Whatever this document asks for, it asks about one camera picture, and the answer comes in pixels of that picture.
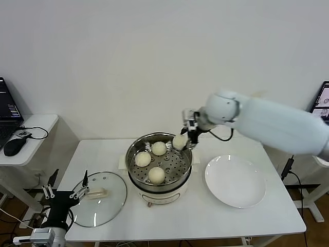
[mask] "black mouse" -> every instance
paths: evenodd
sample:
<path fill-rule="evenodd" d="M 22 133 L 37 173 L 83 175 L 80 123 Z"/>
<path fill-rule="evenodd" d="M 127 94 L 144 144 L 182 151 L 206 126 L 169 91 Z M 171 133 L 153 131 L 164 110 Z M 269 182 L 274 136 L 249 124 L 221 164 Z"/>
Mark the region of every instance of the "black mouse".
<path fill-rule="evenodd" d="M 26 138 L 16 138 L 7 142 L 4 146 L 5 156 L 14 156 L 18 154 L 21 148 L 26 143 Z"/>

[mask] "pot lid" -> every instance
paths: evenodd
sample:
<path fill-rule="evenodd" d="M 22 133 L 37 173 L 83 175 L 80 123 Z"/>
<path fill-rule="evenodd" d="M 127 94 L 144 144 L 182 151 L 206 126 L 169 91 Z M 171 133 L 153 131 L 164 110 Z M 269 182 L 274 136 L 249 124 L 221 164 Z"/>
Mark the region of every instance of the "pot lid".
<path fill-rule="evenodd" d="M 97 172 L 88 176 L 88 187 L 89 193 L 72 207 L 74 222 L 84 227 L 96 227 L 115 218 L 127 198 L 124 180 L 112 172 Z"/>

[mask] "white shelf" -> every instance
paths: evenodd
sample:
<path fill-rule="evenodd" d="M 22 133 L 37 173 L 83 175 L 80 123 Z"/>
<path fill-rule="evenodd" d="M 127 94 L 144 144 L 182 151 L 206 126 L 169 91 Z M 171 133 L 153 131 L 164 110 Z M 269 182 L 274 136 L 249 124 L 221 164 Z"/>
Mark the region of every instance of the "white shelf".
<path fill-rule="evenodd" d="M 197 146 L 200 167 L 198 172 L 191 174 L 187 192 L 173 203 L 148 208 L 147 203 L 139 198 L 129 177 L 118 170 L 120 156 L 125 154 L 133 141 L 83 140 L 79 143 L 59 190 L 72 190 L 82 180 L 85 170 L 88 174 L 111 171 L 121 175 L 126 182 L 127 200 L 122 211 L 102 226 L 85 228 L 74 224 L 65 237 L 67 241 L 213 239 L 283 235 L 306 230 L 260 143 L 245 137 L 234 137 L 227 143 L 215 138 L 201 138 Z M 252 208 L 233 208 L 209 191 L 204 168 L 212 158 L 222 154 L 238 155 L 262 171 L 267 193 L 260 204 Z M 266 238 L 266 243 L 276 238 Z"/>
<path fill-rule="evenodd" d="M 58 120 L 56 114 L 33 114 L 33 115 L 24 115 L 25 127 L 42 127 L 48 132 L 52 129 L 55 123 Z M 42 137 L 45 135 L 45 132 L 41 129 L 30 129 L 27 130 L 32 133 L 34 137 Z M 13 135 L 11 139 L 19 138 L 16 135 Z M 42 140 L 27 139 L 26 144 L 22 147 L 20 152 L 15 156 L 5 156 L 4 150 L 0 150 L 0 166 L 25 166 L 32 159 L 35 152 L 38 150 L 42 144 Z"/>

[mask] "white plate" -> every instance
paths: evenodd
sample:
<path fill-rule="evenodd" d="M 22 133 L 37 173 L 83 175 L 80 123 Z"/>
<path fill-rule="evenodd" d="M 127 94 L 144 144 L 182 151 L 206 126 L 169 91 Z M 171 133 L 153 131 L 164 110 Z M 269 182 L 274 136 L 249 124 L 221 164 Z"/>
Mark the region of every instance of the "white plate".
<path fill-rule="evenodd" d="M 263 175 L 252 163 L 234 155 L 212 159 L 206 167 L 205 178 L 210 191 L 233 207 L 253 207 L 266 194 Z"/>

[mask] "laptop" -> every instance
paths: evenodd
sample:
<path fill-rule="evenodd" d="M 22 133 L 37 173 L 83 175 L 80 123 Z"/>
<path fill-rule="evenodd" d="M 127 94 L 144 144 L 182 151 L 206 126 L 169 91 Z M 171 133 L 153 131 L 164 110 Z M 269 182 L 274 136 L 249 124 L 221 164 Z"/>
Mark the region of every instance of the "laptop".
<path fill-rule="evenodd" d="M 23 121 L 5 80 L 0 77 L 0 149 L 4 147 Z"/>

